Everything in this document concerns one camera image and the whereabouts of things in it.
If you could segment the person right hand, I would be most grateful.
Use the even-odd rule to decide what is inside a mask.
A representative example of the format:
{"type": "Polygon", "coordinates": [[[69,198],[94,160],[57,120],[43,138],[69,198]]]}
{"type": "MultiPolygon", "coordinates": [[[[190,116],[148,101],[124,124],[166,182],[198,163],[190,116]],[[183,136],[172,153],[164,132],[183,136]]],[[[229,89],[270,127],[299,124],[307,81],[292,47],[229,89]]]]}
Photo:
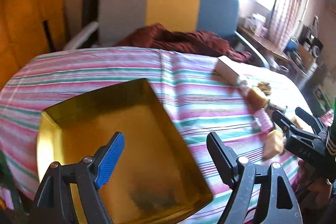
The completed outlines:
{"type": "Polygon", "coordinates": [[[295,182],[298,186],[306,185],[308,191],[316,194],[314,207],[322,209],[329,204],[332,183],[323,177],[313,179],[315,169],[303,160],[298,161],[298,170],[295,182]]]}

